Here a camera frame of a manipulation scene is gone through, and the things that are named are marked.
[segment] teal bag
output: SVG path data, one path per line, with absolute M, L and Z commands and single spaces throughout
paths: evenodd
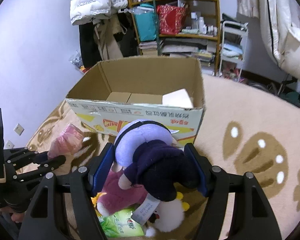
M 153 8 L 150 4 L 140 4 L 141 7 Z M 134 15 L 140 41 L 154 41 L 157 37 L 155 31 L 154 12 Z

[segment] white bottle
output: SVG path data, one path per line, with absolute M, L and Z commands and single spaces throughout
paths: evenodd
M 203 17 L 199 17 L 199 31 L 203 33 L 204 19 Z
M 197 14 L 197 19 L 201 16 L 201 11 L 199 8 L 199 4 L 197 0 L 192 1 L 192 11 L 194 11 Z
M 207 34 L 207 26 L 205 24 L 203 25 L 202 33 Z
M 191 13 L 191 29 L 198 29 L 198 18 L 195 12 Z

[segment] white rolling cart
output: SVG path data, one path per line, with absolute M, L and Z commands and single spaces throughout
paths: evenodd
M 244 43 L 244 46 L 242 49 L 243 54 L 242 54 L 241 59 L 235 58 L 235 57 L 227 57 L 225 55 L 222 55 L 224 43 L 225 43 L 225 33 L 233 33 L 233 34 L 237 34 L 242 37 L 240 44 Z M 220 50 L 220 66 L 219 66 L 218 76 L 220 76 L 220 74 L 221 74 L 221 65 L 222 65 L 223 60 L 236 63 L 237 65 L 239 63 L 244 62 L 245 52 L 246 52 L 246 47 L 247 47 L 247 37 L 248 37 L 248 28 L 247 28 L 246 24 L 241 24 L 241 23 L 232 22 L 232 21 L 224 21 L 223 22 L 223 24 L 222 24 L 222 43 L 221 43 L 221 50 Z M 240 67 L 238 81 L 241 77 L 241 71 L 242 71 L 242 67 Z

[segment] wall socket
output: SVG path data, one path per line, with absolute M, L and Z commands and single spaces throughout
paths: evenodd
M 14 129 L 14 131 L 20 136 L 22 133 L 23 133 L 23 131 L 24 131 L 25 129 L 23 129 L 23 127 L 21 126 L 21 124 L 17 124 L 17 126 L 15 127 L 15 129 Z
M 14 147 L 14 144 L 8 140 L 7 143 L 6 143 L 6 149 L 12 149 Z

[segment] wall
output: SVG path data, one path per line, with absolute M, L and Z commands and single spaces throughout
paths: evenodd
M 246 61 L 242 64 L 242 69 L 281 82 L 284 79 L 285 72 L 279 69 L 266 52 L 261 39 L 259 19 L 238 14 L 237 0 L 220 0 L 220 12 L 234 17 L 242 23 L 249 23 Z
M 82 74 L 70 0 L 4 0 L 0 5 L 0 108 L 4 140 L 23 147 Z M 21 136 L 14 132 L 20 123 Z

